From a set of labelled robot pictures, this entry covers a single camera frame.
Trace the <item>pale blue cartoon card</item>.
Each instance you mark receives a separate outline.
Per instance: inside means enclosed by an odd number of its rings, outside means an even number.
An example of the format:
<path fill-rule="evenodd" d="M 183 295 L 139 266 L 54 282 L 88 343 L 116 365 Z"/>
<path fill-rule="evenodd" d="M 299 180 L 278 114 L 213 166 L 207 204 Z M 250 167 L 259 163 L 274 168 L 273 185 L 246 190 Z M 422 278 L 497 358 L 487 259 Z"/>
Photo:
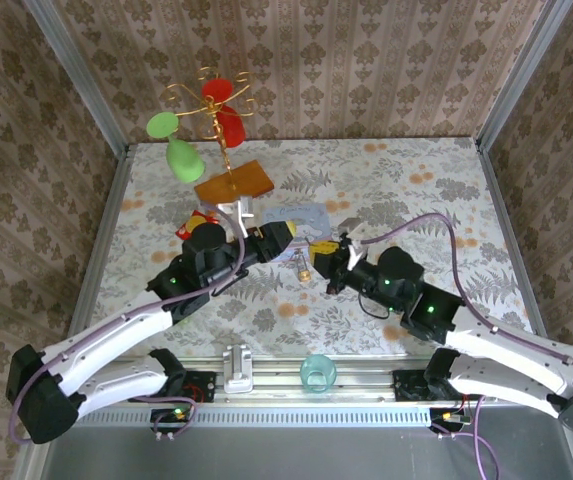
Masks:
<path fill-rule="evenodd" d="M 262 223 L 291 221 L 296 227 L 296 236 L 275 262 L 292 260 L 297 252 L 308 256 L 308 245 L 331 238 L 331 226 L 327 208 L 322 203 L 308 203 L 266 208 Z"/>

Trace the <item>red yellow snack packet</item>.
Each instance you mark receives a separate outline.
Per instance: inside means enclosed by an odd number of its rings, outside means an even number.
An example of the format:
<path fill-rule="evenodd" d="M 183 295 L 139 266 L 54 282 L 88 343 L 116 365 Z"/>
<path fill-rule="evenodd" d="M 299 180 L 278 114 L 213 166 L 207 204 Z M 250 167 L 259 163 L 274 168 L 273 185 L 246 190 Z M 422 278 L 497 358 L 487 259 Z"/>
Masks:
<path fill-rule="evenodd" d="M 189 219 L 175 231 L 175 235 L 181 240 L 187 240 L 198 226 L 206 223 L 218 224 L 219 221 L 212 215 L 194 210 Z"/>

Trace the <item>gold rack with wooden base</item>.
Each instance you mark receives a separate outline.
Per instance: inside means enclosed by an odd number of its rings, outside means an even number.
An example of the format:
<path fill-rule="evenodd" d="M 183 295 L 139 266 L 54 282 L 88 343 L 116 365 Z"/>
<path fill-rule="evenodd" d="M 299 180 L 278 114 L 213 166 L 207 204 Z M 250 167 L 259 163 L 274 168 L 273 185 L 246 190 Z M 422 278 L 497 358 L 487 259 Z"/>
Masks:
<path fill-rule="evenodd" d="M 173 83 L 164 89 L 164 95 L 168 99 L 175 99 L 181 92 L 189 94 L 196 101 L 196 107 L 183 112 L 172 112 L 179 117 L 179 122 L 185 117 L 200 117 L 203 119 L 198 137 L 204 141 L 213 141 L 217 144 L 224 164 L 225 172 L 200 182 L 199 179 L 193 184 L 198 198 L 207 203 L 218 204 L 232 202 L 240 196 L 252 196 L 257 198 L 274 189 L 274 183 L 269 178 L 263 167 L 257 160 L 244 163 L 235 167 L 230 159 L 229 151 L 234 148 L 226 148 L 224 141 L 218 138 L 220 127 L 217 125 L 215 115 L 209 111 L 206 102 L 202 98 L 202 86 L 215 78 L 223 78 L 217 68 L 213 66 L 202 67 L 198 70 L 197 80 L 200 82 L 198 92 L 183 83 Z M 244 128 L 244 119 L 252 117 L 257 110 L 257 101 L 251 96 L 252 74 L 248 71 L 240 71 L 230 80 L 234 87 L 233 96 L 227 101 L 227 105 L 235 109 L 240 115 Z"/>

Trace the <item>green wine glass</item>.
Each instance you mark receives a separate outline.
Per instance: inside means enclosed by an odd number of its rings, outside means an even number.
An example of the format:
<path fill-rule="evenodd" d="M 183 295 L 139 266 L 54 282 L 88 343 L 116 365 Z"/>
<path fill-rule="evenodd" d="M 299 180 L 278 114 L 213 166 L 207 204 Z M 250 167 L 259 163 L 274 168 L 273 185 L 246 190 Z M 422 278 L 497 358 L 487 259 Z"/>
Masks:
<path fill-rule="evenodd" d="M 160 112 L 148 121 L 146 132 L 151 138 L 167 141 L 167 164 L 180 182 L 188 184 L 203 175 L 205 163 L 190 143 L 176 136 L 179 126 L 179 117 L 174 113 Z"/>

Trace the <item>teal glass cup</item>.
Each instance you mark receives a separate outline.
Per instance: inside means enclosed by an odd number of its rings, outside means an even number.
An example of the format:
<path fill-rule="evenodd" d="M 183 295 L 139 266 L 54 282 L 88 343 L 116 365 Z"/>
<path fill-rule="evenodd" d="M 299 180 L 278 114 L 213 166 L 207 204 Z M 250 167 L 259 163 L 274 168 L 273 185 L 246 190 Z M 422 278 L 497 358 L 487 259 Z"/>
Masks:
<path fill-rule="evenodd" d="M 300 380 L 303 388 L 308 392 L 326 392 L 335 384 L 336 379 L 335 363 L 325 355 L 310 355 L 301 363 Z"/>

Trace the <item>red wine glass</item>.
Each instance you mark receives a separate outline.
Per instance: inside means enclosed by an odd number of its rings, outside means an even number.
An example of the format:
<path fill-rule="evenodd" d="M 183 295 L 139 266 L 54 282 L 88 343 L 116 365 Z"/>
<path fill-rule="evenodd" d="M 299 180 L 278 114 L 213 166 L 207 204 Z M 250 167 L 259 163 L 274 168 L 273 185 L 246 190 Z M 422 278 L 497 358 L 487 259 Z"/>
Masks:
<path fill-rule="evenodd" d="M 238 112 L 227 105 L 233 96 L 234 87 L 230 80 L 215 78 L 202 86 L 202 98 L 209 111 L 215 115 L 220 127 L 218 138 L 224 141 L 226 148 L 235 148 L 246 139 L 246 132 Z"/>

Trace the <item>small black circuit board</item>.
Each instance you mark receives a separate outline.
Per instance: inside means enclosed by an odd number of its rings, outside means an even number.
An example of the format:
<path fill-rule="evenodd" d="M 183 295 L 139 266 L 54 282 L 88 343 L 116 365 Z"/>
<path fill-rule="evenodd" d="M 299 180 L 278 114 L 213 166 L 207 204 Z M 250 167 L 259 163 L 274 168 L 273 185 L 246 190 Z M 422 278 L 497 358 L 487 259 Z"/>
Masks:
<path fill-rule="evenodd" d="M 438 434 L 450 435 L 461 432 L 472 423 L 472 417 L 454 409 L 431 408 L 430 425 L 431 431 Z"/>
<path fill-rule="evenodd" d="M 190 423 L 193 413 L 194 408 L 190 406 L 152 409 L 151 430 L 158 436 L 178 435 Z"/>

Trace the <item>grey metal shelf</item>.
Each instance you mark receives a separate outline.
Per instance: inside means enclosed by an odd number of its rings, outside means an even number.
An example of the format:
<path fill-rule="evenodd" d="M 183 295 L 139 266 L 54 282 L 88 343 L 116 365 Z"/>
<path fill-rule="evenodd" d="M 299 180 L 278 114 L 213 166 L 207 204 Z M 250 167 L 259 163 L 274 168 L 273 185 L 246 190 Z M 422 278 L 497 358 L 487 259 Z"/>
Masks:
<path fill-rule="evenodd" d="M 573 480 L 559 428 L 489 416 L 487 445 L 428 429 L 198 428 L 158 441 L 145 428 L 75 428 L 13 480 Z"/>

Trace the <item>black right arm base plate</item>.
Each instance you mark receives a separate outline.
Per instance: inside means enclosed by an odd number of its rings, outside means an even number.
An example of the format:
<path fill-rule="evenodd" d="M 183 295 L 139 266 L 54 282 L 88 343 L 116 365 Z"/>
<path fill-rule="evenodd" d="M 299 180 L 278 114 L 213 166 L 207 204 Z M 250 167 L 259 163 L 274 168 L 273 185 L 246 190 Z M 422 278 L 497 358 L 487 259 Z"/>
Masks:
<path fill-rule="evenodd" d="M 392 387 L 398 402 L 435 401 L 437 396 L 430 390 L 423 369 L 395 370 L 392 372 Z"/>

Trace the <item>white plastic bracket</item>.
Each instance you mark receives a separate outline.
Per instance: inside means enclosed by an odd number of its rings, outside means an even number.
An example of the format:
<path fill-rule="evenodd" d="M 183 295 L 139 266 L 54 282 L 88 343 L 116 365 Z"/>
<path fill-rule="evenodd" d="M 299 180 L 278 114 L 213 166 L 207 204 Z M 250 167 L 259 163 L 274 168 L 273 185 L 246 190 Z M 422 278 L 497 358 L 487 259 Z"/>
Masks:
<path fill-rule="evenodd" d="M 223 352 L 223 388 L 227 394 L 253 390 L 253 357 L 246 344 L 229 345 Z"/>

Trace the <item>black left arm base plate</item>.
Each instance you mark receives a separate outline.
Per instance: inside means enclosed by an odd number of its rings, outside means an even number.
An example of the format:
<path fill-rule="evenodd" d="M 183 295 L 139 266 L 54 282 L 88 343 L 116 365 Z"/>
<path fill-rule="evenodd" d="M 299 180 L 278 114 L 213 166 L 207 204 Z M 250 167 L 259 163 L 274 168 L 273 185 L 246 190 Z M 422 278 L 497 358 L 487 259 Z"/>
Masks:
<path fill-rule="evenodd" d="M 127 402 L 148 402 L 149 398 L 185 397 L 196 403 L 212 403 L 215 396 L 216 374 L 212 371 L 189 370 L 183 375 L 161 375 L 160 388 L 154 392 L 138 392 Z"/>

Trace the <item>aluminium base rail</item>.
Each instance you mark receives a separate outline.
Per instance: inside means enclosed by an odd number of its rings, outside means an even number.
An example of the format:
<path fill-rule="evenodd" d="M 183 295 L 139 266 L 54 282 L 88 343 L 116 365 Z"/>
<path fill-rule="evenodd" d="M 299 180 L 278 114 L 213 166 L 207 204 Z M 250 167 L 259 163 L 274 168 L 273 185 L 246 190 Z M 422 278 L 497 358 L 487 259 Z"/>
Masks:
<path fill-rule="evenodd" d="M 401 355 L 333 355 L 337 378 L 323 393 L 304 389 L 300 379 L 301 356 L 253 357 L 253 390 L 249 393 L 229 394 L 223 387 L 223 359 L 221 357 L 183 357 L 182 364 L 189 370 L 213 371 L 215 406 L 339 406 L 383 405 L 395 400 L 393 372 L 423 369 L 427 356 Z"/>

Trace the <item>aluminium frame post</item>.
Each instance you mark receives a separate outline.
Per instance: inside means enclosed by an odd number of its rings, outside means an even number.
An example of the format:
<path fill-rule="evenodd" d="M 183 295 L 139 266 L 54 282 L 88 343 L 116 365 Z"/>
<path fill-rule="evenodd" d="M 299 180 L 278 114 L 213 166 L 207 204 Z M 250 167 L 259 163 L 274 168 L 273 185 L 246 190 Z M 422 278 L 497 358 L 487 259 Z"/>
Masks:
<path fill-rule="evenodd" d="M 104 140 L 121 161 L 128 153 L 129 141 L 118 125 L 107 96 L 101 92 L 89 62 L 76 44 L 63 16 L 52 0 L 23 0 L 47 43 L 69 76 L 81 100 L 90 112 Z"/>
<path fill-rule="evenodd" d="M 572 3 L 573 0 L 546 0 L 544 3 L 538 19 L 517 55 L 495 103 L 476 137 L 476 145 L 481 153 L 488 153 L 499 136 L 544 54 L 550 47 Z"/>

